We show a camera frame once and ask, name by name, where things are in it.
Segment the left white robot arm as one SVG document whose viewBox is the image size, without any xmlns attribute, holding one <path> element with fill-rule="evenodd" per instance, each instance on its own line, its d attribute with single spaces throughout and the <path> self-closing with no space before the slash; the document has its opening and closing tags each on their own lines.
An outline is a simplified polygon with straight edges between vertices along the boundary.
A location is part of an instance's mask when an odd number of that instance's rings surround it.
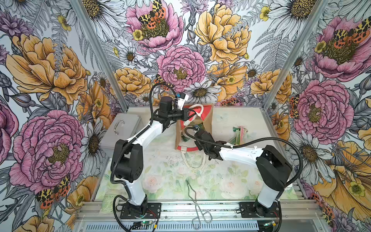
<svg viewBox="0 0 371 232">
<path fill-rule="evenodd" d="M 148 206 L 148 198 L 141 182 L 138 180 L 144 169 L 144 149 L 159 135 L 161 135 L 172 122 L 190 119 L 189 109 L 184 109 L 189 99 L 186 94 L 177 94 L 172 97 L 163 97 L 159 109 L 150 107 L 151 118 L 149 123 L 138 133 L 127 140 L 118 140 L 115 144 L 111 162 L 110 182 L 121 184 L 127 194 L 127 202 L 123 205 L 125 215 L 142 218 Z"/>
</svg>

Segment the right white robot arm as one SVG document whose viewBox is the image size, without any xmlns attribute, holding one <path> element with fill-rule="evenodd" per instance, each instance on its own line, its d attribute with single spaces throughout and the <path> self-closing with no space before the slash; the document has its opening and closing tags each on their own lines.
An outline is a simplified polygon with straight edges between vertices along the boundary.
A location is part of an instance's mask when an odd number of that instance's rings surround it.
<svg viewBox="0 0 371 232">
<path fill-rule="evenodd" d="M 224 141 L 215 141 L 212 135 L 205 130 L 198 130 L 191 135 L 199 150 L 209 157 L 210 160 L 235 161 L 242 164 L 255 166 L 263 180 L 262 188 L 252 206 L 242 209 L 241 214 L 252 213 L 257 217 L 267 217 L 270 212 L 276 209 L 274 203 L 278 203 L 284 190 L 296 179 L 289 179 L 293 167 L 287 159 L 271 145 L 264 148 L 249 148 L 254 143 L 267 140 L 282 139 L 276 137 L 264 137 L 242 145 L 233 145 Z"/>
</svg>

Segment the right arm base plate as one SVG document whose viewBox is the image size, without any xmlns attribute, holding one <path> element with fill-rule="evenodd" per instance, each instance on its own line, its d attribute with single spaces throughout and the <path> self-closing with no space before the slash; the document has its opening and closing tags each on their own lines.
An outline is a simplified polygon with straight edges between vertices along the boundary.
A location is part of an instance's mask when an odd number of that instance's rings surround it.
<svg viewBox="0 0 371 232">
<path fill-rule="evenodd" d="M 277 202 L 266 208 L 258 202 L 239 202 L 237 210 L 242 218 L 279 218 L 281 209 Z"/>
</svg>

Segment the burlap tote bag red trim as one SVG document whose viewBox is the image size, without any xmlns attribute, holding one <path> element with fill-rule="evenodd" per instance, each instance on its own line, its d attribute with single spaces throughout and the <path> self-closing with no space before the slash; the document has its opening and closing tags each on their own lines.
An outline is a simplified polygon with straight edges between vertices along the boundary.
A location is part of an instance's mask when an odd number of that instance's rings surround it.
<svg viewBox="0 0 371 232">
<path fill-rule="evenodd" d="M 195 140 L 186 135 L 185 128 L 190 127 L 188 132 L 191 136 L 195 136 L 197 131 L 205 131 L 212 133 L 212 120 L 214 106 L 212 104 L 194 104 L 186 105 L 184 109 L 189 110 L 189 116 L 186 119 L 181 119 L 176 123 L 176 138 L 175 150 L 179 151 L 183 159 L 183 163 L 187 168 L 196 171 L 204 167 L 207 155 L 201 153 L 201 163 L 197 165 L 190 164 L 186 158 L 186 154 L 191 152 L 199 152 L 199 148 L 195 144 Z"/>
</svg>

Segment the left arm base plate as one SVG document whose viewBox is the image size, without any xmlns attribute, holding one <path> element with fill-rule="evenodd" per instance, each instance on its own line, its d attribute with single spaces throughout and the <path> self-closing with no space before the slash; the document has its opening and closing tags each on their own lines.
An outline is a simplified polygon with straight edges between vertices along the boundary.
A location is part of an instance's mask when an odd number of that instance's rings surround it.
<svg viewBox="0 0 371 232">
<path fill-rule="evenodd" d="M 159 219 L 161 215 L 161 203 L 146 203 L 135 206 L 130 203 L 121 205 L 120 219 Z"/>
</svg>

